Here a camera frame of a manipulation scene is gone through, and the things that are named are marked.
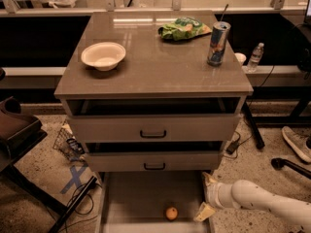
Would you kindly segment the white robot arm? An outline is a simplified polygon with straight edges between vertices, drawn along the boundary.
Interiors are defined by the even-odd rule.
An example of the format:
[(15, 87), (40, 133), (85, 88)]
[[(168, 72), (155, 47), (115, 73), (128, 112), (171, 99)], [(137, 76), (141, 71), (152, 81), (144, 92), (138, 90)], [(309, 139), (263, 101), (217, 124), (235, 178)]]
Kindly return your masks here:
[(204, 221), (217, 210), (259, 210), (273, 214), (311, 233), (311, 204), (305, 201), (271, 193), (256, 183), (238, 180), (220, 183), (203, 172), (202, 181), (205, 201), (201, 203), (193, 220)]

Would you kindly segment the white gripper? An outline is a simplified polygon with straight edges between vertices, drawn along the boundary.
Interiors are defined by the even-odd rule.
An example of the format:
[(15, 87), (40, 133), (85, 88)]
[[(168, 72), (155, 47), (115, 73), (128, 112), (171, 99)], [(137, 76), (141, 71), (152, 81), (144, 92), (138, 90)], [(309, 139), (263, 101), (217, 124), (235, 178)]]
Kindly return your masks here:
[(217, 183), (209, 173), (203, 172), (202, 177), (206, 185), (206, 200), (210, 204), (202, 202), (193, 220), (202, 222), (212, 216), (216, 209), (233, 208), (233, 198), (231, 195), (231, 184)]

